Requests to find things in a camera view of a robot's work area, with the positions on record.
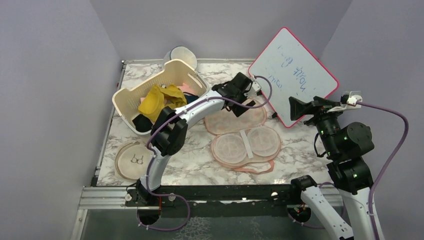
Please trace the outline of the floral orange laundry bag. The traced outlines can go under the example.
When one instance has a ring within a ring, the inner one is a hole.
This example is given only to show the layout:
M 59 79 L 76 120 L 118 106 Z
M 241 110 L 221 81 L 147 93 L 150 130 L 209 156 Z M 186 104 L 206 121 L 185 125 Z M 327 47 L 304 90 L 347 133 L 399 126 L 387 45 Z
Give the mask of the floral orange laundry bag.
M 246 109 L 239 117 L 225 109 L 205 117 L 206 130 L 215 136 L 211 143 L 214 159 L 237 172 L 272 172 L 282 141 L 276 130 L 264 125 L 266 118 L 263 106 Z

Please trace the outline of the cream plastic laundry basket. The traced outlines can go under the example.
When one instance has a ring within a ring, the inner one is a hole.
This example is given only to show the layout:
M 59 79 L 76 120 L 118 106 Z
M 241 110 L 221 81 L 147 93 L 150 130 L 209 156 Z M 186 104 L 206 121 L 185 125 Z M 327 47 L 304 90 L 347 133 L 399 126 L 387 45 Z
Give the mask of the cream plastic laundry basket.
M 199 97 L 210 90 L 209 84 L 196 70 L 180 59 L 170 60 L 164 66 L 157 63 L 126 64 L 121 88 L 112 97 L 115 113 L 136 135 L 149 135 L 150 130 L 138 131 L 133 123 L 133 119 L 140 114 L 138 107 L 141 98 L 145 97 L 154 85 L 167 87 L 172 84 L 186 84 Z

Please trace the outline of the yellow bra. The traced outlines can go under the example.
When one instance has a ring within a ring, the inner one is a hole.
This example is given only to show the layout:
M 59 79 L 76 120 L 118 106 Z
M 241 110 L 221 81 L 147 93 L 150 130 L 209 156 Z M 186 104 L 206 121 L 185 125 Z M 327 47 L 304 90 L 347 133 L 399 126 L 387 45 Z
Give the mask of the yellow bra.
M 184 93 L 177 86 L 161 87 L 155 84 L 141 101 L 138 111 L 151 122 L 156 122 L 165 107 L 174 110 L 187 104 Z

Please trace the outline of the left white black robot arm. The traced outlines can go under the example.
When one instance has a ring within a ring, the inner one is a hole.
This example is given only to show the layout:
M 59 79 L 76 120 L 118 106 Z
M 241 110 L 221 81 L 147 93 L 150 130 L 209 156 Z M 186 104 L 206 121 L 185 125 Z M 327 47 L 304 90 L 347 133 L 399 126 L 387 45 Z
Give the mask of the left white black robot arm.
M 256 77 L 239 72 L 232 80 L 213 85 L 188 105 L 161 110 L 146 143 L 151 159 L 146 172 L 135 184 L 138 199 L 144 205 L 152 205 L 159 197 L 156 189 L 161 186 L 165 168 L 171 156 L 184 146 L 188 130 L 199 120 L 223 109 L 233 112 L 236 117 L 253 109 L 255 103 L 246 103 L 246 100 L 250 93 L 256 93 L 255 83 Z

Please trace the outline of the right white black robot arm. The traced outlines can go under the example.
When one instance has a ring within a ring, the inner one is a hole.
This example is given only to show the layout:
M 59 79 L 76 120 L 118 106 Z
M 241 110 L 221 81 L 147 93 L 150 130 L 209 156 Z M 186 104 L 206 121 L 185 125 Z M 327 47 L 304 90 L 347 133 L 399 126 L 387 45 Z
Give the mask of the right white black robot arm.
M 289 97 L 290 118 L 298 120 L 304 115 L 311 119 L 304 121 L 307 126 L 317 129 L 325 155 L 330 163 L 328 173 L 342 197 L 349 216 L 346 222 L 326 200 L 317 183 L 309 175 L 295 178 L 288 190 L 289 199 L 300 204 L 304 202 L 321 222 L 333 240 L 383 240 L 383 235 L 374 198 L 370 195 L 374 181 L 363 155 L 374 149 L 369 126 L 352 122 L 340 127 L 338 116 L 346 110 L 360 108 L 363 98 L 347 94 L 340 102 L 318 96 L 313 101 L 303 102 Z

